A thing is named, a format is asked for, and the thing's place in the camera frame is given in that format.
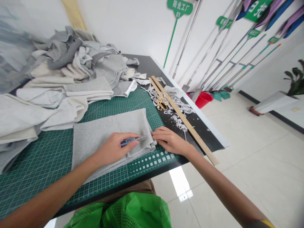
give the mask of scissors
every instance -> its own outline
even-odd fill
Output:
[[[157,99],[158,99],[158,102],[157,102],[156,108],[157,108],[159,111],[167,110],[167,109],[168,109],[168,106],[163,102],[163,100],[161,99],[161,97],[160,97],[160,96],[157,96]]]
[[[120,146],[128,145],[130,142],[135,141],[135,140],[142,141],[142,140],[145,140],[146,138],[147,138],[147,136],[139,136],[139,137],[135,137],[135,138],[125,139],[120,142]]]

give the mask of gold scissors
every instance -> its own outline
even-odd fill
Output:
[[[160,96],[157,96],[157,99],[158,99],[158,102],[157,102],[156,108],[157,108],[159,111],[167,110],[167,109],[168,109],[168,106],[163,102],[163,100],[161,99],[161,97],[160,97]]]

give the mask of black baseboard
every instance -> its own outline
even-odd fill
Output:
[[[252,96],[250,96],[249,94],[245,93],[244,91],[240,90],[239,93],[241,95],[243,95],[244,97],[246,97],[247,99],[251,100],[252,102],[254,102],[255,104],[260,103],[257,99],[253,98]],[[298,132],[304,134],[304,128],[297,125],[296,123],[292,122],[291,120],[287,119],[286,117],[282,116],[281,114],[275,112],[275,111],[270,111],[269,113],[271,113],[272,115],[274,115],[275,117],[277,117],[279,120],[283,121],[284,123],[288,124],[290,127],[296,129]]]

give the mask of green plant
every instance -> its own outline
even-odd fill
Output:
[[[292,68],[294,75],[285,71],[284,73],[290,78],[284,78],[286,80],[291,80],[290,89],[287,93],[287,96],[302,95],[304,94],[304,61],[298,60],[302,65],[303,71],[299,70],[297,67]]]

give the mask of fingers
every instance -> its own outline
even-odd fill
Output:
[[[172,139],[170,135],[161,135],[161,134],[153,135],[152,138],[154,140],[163,140],[167,142],[169,142]]]
[[[155,131],[157,131],[157,130],[171,131],[169,128],[166,128],[166,127],[163,127],[163,126],[161,126],[161,127],[155,129]]]
[[[121,152],[126,155],[128,152],[130,152],[132,149],[134,149],[138,145],[138,141],[132,141],[128,145],[125,145],[121,148]]]
[[[129,138],[136,138],[139,137],[140,135],[128,132],[128,133],[118,133],[119,134],[119,140],[122,141],[124,139],[129,139]]]
[[[171,132],[169,132],[169,131],[162,131],[162,130],[155,130],[154,132],[152,132],[152,135],[158,135],[158,134],[160,134],[160,135],[169,135],[169,134],[171,134]]]
[[[157,140],[157,143],[160,144],[166,151],[171,152],[171,146],[163,140]]]

